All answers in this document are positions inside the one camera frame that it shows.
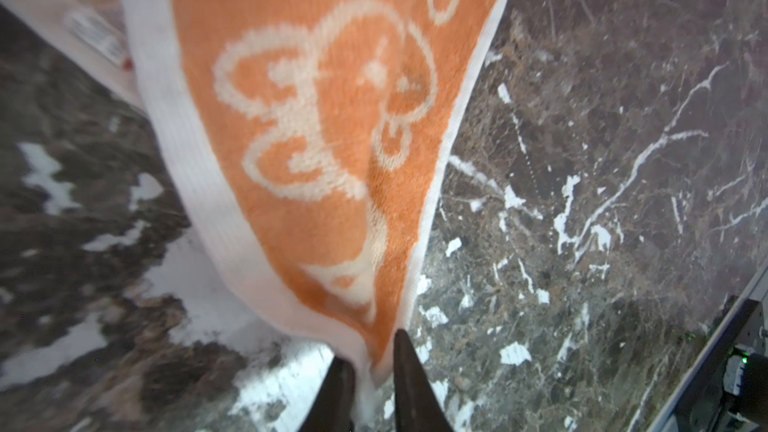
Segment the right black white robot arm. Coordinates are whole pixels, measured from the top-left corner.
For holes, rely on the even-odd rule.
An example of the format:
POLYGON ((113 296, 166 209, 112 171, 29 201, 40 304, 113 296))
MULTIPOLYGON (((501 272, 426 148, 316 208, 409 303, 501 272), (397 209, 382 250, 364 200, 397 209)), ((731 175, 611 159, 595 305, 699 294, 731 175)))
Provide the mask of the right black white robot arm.
POLYGON ((722 379, 729 414, 767 430, 767 357, 752 348, 735 347, 722 379))

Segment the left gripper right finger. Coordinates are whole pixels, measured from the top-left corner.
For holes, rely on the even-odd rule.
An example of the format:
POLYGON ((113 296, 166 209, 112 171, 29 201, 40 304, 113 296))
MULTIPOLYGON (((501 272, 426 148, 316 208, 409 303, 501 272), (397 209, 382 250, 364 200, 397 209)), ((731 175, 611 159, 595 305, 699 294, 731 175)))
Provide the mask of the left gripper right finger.
POLYGON ((398 432, 453 432, 408 333, 393 340, 395 423, 398 432))

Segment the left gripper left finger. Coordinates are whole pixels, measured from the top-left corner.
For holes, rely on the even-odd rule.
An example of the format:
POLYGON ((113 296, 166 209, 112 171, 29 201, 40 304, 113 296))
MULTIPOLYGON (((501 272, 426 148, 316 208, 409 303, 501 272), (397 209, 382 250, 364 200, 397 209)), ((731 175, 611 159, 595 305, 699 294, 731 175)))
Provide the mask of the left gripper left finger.
POLYGON ((354 430, 351 417, 355 399, 354 366, 335 356, 299 432, 349 432, 354 430))

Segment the orange patterned towel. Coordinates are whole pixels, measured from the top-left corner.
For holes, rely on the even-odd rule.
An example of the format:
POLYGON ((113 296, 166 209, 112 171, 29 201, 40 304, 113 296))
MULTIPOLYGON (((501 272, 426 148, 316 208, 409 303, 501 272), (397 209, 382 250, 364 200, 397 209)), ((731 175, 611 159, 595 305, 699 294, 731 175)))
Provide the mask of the orange patterned towel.
POLYGON ((220 274, 383 383, 506 0, 1 0, 149 116, 220 274))

